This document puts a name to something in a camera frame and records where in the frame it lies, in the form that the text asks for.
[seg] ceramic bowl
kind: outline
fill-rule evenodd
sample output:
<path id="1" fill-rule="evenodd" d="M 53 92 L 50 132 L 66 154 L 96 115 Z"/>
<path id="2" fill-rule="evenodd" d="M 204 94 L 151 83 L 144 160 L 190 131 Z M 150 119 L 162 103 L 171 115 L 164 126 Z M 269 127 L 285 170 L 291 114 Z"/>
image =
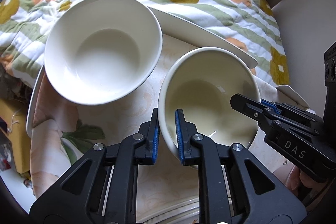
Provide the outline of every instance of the ceramic bowl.
<path id="1" fill-rule="evenodd" d="M 260 102 L 248 67 L 234 54 L 216 47 L 197 48 L 183 55 L 167 73 L 160 90 L 158 116 L 162 136 L 178 158 L 175 110 L 216 143 L 249 147 L 258 131 L 253 119 L 233 110 L 231 96 L 240 93 Z"/>
<path id="2" fill-rule="evenodd" d="M 161 50 L 160 25 L 145 5 L 137 0 L 84 0 L 52 28 L 44 66 L 63 97 L 100 105 L 139 87 Z"/>

